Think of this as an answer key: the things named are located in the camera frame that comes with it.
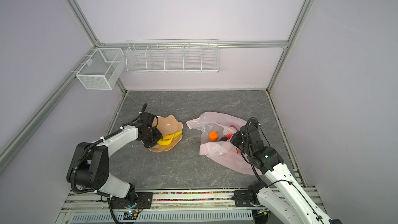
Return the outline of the dark purple grape bunch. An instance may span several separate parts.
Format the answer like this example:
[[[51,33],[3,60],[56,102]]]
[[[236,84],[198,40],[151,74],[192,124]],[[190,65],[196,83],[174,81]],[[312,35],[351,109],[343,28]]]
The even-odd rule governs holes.
[[[228,139],[228,137],[227,136],[223,136],[222,138],[220,138],[220,142],[226,142],[226,141],[228,141],[229,139]]]

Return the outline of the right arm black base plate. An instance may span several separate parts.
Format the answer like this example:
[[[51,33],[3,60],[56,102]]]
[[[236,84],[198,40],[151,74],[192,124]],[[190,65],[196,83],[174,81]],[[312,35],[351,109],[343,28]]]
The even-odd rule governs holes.
[[[251,190],[236,190],[233,192],[232,200],[236,207],[275,207],[277,201],[275,196],[270,195],[269,188],[262,188],[258,192]]]

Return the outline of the pink fruit-print plastic bag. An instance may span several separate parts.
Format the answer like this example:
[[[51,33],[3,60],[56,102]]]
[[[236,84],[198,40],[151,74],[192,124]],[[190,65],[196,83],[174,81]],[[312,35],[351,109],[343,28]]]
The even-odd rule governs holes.
[[[205,112],[197,119],[186,122],[189,129],[202,131],[200,155],[206,156],[212,161],[235,172],[254,175],[251,166],[242,158],[240,151],[231,144],[230,138],[246,124],[246,121],[231,115]],[[208,135],[211,131],[217,131],[218,140],[212,142]],[[227,136],[226,142],[220,142],[220,138]]]

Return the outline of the small orange tangerine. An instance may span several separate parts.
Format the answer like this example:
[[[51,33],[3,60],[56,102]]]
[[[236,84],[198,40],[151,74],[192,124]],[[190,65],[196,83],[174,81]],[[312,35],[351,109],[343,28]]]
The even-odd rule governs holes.
[[[211,132],[209,133],[209,135],[208,135],[208,138],[209,138],[209,140],[212,141],[212,142],[217,141],[218,138],[219,138],[217,131],[211,131]]]

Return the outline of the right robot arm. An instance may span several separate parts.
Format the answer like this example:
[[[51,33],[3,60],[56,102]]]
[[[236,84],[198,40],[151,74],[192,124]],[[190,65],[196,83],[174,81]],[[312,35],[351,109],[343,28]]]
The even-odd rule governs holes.
[[[256,205],[268,209],[284,224],[340,224],[332,219],[300,186],[281,155],[265,145],[257,118],[251,117],[232,137],[231,143],[240,150],[258,183],[248,191]]]

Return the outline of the yellow banana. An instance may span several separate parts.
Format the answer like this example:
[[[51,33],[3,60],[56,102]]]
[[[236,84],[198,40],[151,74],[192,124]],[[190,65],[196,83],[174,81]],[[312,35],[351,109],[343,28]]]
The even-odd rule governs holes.
[[[170,135],[164,135],[163,139],[159,140],[157,143],[161,146],[167,146],[170,145],[174,140],[178,139],[181,135],[182,131]]]

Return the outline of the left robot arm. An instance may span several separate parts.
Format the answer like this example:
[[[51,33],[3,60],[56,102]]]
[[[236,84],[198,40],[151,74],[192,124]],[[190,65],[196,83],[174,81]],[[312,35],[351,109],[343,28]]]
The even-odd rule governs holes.
[[[108,200],[119,200],[125,208],[138,202],[135,186],[110,173],[109,159],[130,142],[139,141],[147,149],[155,146],[163,135],[157,128],[159,118],[146,112],[145,103],[139,115],[117,131],[99,140],[76,146],[66,180],[76,194],[94,193]]]

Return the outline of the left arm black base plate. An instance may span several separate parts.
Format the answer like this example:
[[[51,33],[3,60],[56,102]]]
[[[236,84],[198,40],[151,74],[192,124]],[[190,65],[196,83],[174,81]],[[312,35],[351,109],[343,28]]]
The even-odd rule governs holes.
[[[151,208],[153,192],[151,191],[138,191],[135,196],[127,195],[126,198],[111,199],[110,205],[112,209],[149,209]]]

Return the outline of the tan scalloped fruit bowl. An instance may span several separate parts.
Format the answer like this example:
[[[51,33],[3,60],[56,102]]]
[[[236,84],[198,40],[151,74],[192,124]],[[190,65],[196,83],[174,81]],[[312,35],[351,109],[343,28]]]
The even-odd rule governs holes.
[[[175,116],[169,115],[167,117],[159,118],[158,129],[161,131],[162,135],[170,135],[179,131],[183,131],[183,123],[176,120]],[[149,148],[152,152],[165,152],[171,150],[175,147],[183,138],[183,134],[176,140],[174,140],[170,145],[161,146],[156,144],[152,148]]]

